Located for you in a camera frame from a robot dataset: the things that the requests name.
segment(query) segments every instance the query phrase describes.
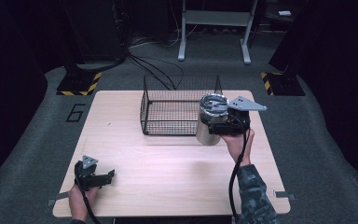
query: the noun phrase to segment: hand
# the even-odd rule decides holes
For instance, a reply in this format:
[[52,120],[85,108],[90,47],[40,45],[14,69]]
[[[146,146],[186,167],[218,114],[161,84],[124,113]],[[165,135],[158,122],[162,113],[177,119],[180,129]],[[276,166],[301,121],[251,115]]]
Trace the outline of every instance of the hand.
[[[237,162],[238,157],[240,156],[243,148],[243,134],[239,135],[221,135],[223,140],[225,140],[228,148],[228,152],[231,155],[232,159]],[[243,153],[243,159],[240,163],[240,166],[251,164],[251,149],[253,139],[255,137],[255,131],[249,129],[246,131],[246,138],[248,138],[248,143],[246,144],[245,152]]]
[[[89,199],[89,205],[93,206],[95,198],[98,193],[97,188],[91,188],[89,191],[86,191],[86,197]],[[69,207],[71,208],[72,219],[78,219],[86,221],[88,216],[87,207],[84,204],[83,195],[81,194],[80,188],[78,185],[73,185],[71,190],[68,192],[69,198]]]

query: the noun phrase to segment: sleeve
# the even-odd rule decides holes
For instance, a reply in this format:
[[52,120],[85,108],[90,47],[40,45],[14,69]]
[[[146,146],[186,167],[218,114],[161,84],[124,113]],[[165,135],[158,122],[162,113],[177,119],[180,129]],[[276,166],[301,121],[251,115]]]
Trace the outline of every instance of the sleeve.
[[240,167],[238,173],[241,196],[240,224],[281,223],[266,195],[267,186],[253,164]]
[[70,224],[86,224],[86,222],[82,220],[72,219]]

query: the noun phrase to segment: silver cup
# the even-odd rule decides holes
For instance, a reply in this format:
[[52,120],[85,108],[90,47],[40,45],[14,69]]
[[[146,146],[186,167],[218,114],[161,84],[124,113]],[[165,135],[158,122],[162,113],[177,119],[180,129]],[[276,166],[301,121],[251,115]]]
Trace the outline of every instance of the silver cup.
[[205,146],[214,146],[220,141],[220,136],[209,134],[209,122],[227,119],[228,99],[221,94],[210,93],[200,100],[200,112],[197,122],[196,137]]

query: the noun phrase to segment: black wire basket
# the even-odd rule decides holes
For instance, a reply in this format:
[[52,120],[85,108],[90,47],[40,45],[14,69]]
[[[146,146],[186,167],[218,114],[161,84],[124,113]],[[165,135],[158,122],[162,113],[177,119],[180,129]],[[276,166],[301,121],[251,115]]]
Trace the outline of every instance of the black wire basket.
[[144,77],[141,126],[146,135],[196,135],[200,99],[223,94],[219,76]]

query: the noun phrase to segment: hazard tape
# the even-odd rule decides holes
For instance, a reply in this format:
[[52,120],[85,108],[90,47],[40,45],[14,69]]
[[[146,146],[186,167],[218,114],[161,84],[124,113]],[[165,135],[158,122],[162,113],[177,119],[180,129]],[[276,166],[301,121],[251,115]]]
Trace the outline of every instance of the hazard tape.
[[98,73],[95,75],[95,78],[92,80],[92,83],[87,91],[57,91],[57,95],[91,95],[97,87],[101,74],[102,73]]
[[265,72],[261,73],[261,77],[263,78],[264,87],[266,88],[267,94],[268,95],[274,95],[274,92],[273,92],[273,90],[271,88],[271,84],[269,83],[269,79],[267,77],[267,74],[281,75],[282,73],[265,73]]

